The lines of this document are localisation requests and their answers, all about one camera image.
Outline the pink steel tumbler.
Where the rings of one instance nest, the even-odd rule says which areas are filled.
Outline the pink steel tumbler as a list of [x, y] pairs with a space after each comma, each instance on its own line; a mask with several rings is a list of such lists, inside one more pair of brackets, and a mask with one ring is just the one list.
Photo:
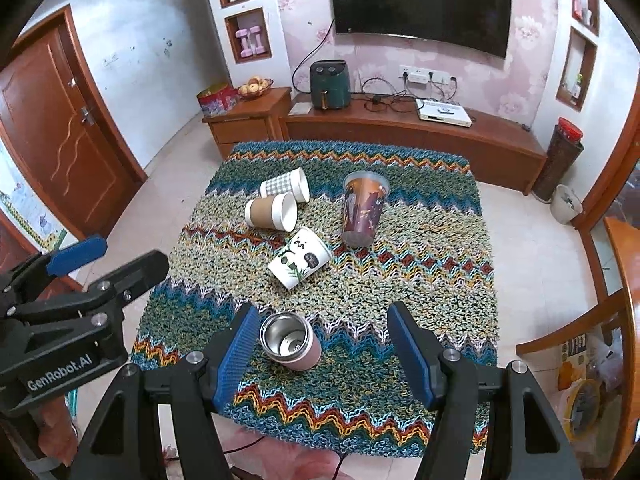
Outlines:
[[262, 350], [289, 370], [304, 372], [318, 364], [321, 344], [310, 323], [294, 312], [269, 315], [259, 331]]

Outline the panda print paper cup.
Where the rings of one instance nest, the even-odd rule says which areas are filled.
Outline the panda print paper cup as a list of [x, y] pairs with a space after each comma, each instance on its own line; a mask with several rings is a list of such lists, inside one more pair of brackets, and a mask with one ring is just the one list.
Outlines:
[[300, 228], [268, 263], [268, 270], [287, 290], [292, 290], [328, 264], [333, 252], [311, 229]]

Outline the grey checked paper cup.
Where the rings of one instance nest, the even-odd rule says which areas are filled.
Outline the grey checked paper cup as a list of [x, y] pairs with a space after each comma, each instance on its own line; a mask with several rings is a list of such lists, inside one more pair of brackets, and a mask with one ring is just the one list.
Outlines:
[[310, 201], [309, 184], [302, 167], [262, 181], [259, 193], [262, 197], [292, 193], [297, 203], [306, 204]]

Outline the tall brown plastic cup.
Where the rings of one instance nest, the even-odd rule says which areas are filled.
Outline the tall brown plastic cup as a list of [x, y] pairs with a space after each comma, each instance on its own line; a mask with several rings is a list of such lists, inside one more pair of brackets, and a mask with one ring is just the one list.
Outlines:
[[373, 171], [355, 171], [344, 180], [342, 241], [369, 247], [375, 238], [390, 184]]

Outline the colourful zigzag knitted cloth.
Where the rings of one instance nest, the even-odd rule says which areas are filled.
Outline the colourful zigzag knitted cloth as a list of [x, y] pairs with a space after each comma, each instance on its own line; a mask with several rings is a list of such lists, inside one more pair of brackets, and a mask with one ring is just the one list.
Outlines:
[[[251, 229], [244, 208], [262, 181], [302, 167], [310, 201], [298, 216], [333, 258], [292, 290], [268, 263], [291, 239]], [[373, 171], [390, 184], [373, 243], [342, 241], [344, 180]], [[403, 302], [448, 348], [497, 362], [498, 304], [487, 226], [469, 162], [420, 148], [330, 141], [238, 144], [219, 167], [151, 292], [131, 357], [145, 370], [205, 346], [250, 302], [262, 315], [293, 311], [322, 348], [295, 373], [256, 350], [224, 411], [240, 425], [310, 448], [420, 456], [434, 417], [416, 400], [386, 330]]]

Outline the brown wooden door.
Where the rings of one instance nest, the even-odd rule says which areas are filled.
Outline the brown wooden door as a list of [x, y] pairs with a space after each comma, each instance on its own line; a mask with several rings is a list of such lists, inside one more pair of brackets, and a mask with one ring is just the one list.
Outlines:
[[110, 234], [145, 182], [89, 70], [70, 6], [24, 32], [2, 62], [1, 140], [80, 240]]

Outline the white waste bin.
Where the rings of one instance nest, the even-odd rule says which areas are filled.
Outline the white waste bin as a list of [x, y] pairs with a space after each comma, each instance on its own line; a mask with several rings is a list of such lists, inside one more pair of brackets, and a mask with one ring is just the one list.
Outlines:
[[582, 213], [582, 202], [571, 188], [558, 184], [550, 202], [552, 217], [561, 224], [569, 224]]

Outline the wooden chair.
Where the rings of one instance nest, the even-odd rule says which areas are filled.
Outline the wooden chair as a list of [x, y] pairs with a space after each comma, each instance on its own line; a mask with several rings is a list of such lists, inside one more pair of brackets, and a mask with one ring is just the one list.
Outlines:
[[547, 336], [516, 346], [555, 351], [555, 416], [585, 479], [612, 479], [639, 443], [639, 230], [606, 218], [620, 289]]

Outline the long wooden tv cabinet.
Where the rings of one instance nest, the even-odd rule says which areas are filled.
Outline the long wooden tv cabinet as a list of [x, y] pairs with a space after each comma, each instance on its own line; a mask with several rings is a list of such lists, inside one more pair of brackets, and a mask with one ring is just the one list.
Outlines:
[[280, 119], [288, 140], [331, 140], [423, 148], [460, 155], [476, 180], [528, 194], [547, 155], [521, 124], [470, 110], [469, 128], [424, 122], [414, 104], [400, 110], [353, 100], [341, 110], [316, 110]]

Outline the white set-top box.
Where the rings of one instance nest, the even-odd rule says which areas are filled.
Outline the white set-top box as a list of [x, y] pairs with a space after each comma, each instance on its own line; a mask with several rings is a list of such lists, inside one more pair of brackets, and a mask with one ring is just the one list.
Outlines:
[[460, 105], [416, 98], [416, 111], [424, 122], [440, 122], [463, 128], [472, 126], [471, 117]]

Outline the dark woven tall bin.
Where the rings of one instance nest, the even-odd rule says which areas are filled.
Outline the dark woven tall bin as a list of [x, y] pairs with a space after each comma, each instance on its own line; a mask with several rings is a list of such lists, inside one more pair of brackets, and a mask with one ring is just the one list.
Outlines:
[[532, 187], [533, 196], [549, 203], [556, 186], [574, 161], [582, 154], [582, 130], [564, 117], [554, 125], [547, 150], [547, 160]]

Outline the dark green air fryer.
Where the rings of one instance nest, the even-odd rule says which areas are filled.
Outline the dark green air fryer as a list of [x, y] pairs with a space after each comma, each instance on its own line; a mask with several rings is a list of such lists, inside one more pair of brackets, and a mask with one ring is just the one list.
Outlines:
[[320, 60], [309, 67], [312, 105], [316, 110], [342, 110], [352, 99], [345, 60]]

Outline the pink dumbbell pair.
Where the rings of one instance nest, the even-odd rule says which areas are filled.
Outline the pink dumbbell pair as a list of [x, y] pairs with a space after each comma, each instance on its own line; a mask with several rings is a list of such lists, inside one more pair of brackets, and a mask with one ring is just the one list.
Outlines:
[[267, 53], [267, 47], [262, 42], [262, 26], [254, 25], [250, 28], [240, 28], [234, 36], [240, 40], [240, 58], [251, 58]]

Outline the white power strip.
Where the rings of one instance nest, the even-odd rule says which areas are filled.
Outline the white power strip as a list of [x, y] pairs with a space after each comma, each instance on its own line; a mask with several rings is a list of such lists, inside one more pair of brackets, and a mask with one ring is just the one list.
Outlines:
[[449, 84], [451, 76], [442, 70], [431, 70], [418, 66], [401, 65], [398, 68], [398, 77], [405, 79], [410, 84]]

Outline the black wall television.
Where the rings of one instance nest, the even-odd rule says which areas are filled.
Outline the black wall television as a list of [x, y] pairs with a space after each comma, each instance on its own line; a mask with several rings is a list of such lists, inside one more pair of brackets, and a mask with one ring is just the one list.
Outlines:
[[457, 44], [504, 58], [512, 0], [332, 0], [340, 34], [393, 35]]

